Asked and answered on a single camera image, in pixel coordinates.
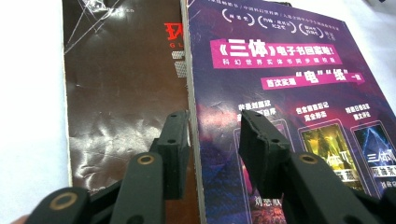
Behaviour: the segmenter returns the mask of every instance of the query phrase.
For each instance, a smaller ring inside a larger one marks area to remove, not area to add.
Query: book image
[[[237,153],[243,110],[380,197],[351,127],[381,120],[392,137],[396,118],[345,22],[259,0],[181,3],[202,223],[286,222],[282,201],[259,196]]]
[[[188,110],[180,3],[64,0],[70,182],[94,194],[149,151],[166,117]],[[194,162],[166,221],[198,223]]]
[[[396,184],[396,152],[380,120],[351,128],[376,183],[377,194]]]
[[[354,154],[350,152],[349,143],[341,127],[339,120],[329,120],[314,127],[302,128],[299,133],[306,151],[325,160],[347,186],[364,191],[355,164],[356,157],[352,157]]]

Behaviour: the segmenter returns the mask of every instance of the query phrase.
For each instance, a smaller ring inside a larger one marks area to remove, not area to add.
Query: book cover
[[[170,113],[188,109],[180,4],[63,4],[71,182],[95,193],[123,179],[128,161],[149,150]],[[192,157],[185,198],[166,209],[169,223],[198,222]]]
[[[237,154],[244,109],[347,186],[374,197],[396,187],[396,118],[343,21],[259,0],[189,0],[182,10],[207,223],[285,223],[281,201],[259,196]]]

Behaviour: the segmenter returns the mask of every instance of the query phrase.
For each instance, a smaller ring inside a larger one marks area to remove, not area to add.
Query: white background
[[[346,22],[396,111],[396,1],[289,2]],[[69,183],[62,2],[6,1],[0,22],[0,223],[9,223]]]

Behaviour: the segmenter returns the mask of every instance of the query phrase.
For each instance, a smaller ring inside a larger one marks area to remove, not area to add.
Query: purple banner
[[[341,82],[356,82],[360,85],[364,78],[361,73],[343,73],[341,69],[336,69],[330,74],[306,71],[290,77],[262,77],[262,88],[268,91]]]
[[[265,43],[260,39],[210,41],[214,68],[270,68],[342,64],[330,44]]]

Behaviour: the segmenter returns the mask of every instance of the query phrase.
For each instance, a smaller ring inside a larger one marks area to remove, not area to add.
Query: brown book cover
[[[63,0],[70,176],[95,193],[123,179],[168,114],[188,109],[178,0]],[[198,223],[193,159],[167,223]]]

